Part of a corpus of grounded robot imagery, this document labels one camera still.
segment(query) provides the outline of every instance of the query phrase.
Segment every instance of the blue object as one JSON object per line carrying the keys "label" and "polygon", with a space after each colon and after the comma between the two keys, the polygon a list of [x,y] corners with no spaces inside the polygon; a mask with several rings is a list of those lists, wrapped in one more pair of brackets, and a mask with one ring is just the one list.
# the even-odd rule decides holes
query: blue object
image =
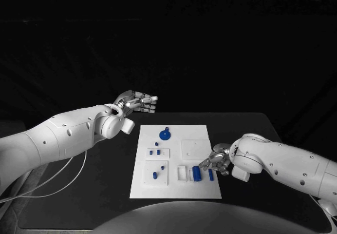
{"label": "blue object", "polygon": [[195,179],[195,181],[196,182],[202,181],[202,175],[201,175],[201,168],[199,168],[199,166],[195,166],[192,168],[192,170],[193,170],[193,179]]}
{"label": "blue object", "polygon": [[162,140],[169,140],[170,139],[170,132],[169,132],[169,127],[160,132],[160,139]]}
{"label": "blue object", "polygon": [[211,180],[211,181],[214,181],[214,180],[215,180],[212,169],[209,169],[209,180]]}

